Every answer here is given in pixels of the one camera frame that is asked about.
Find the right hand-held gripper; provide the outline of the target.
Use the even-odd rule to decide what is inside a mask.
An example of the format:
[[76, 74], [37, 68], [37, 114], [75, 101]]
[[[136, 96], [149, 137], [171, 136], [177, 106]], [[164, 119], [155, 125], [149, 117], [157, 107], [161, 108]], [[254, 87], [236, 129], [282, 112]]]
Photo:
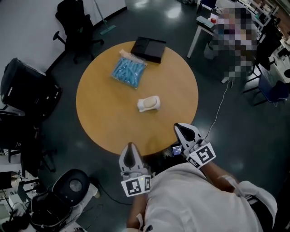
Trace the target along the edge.
[[174, 132], [178, 141], [185, 149], [185, 159], [195, 168], [200, 169], [216, 158], [211, 143], [201, 138], [197, 127], [187, 123], [175, 123]]

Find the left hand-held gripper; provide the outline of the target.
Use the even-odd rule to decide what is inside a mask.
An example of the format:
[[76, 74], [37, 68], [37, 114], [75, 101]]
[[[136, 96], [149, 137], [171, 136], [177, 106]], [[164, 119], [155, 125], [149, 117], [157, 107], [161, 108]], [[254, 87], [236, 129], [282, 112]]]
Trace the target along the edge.
[[151, 190], [151, 176], [144, 168], [137, 146], [129, 142], [119, 158], [119, 167], [123, 181], [121, 185], [127, 197], [132, 197]]

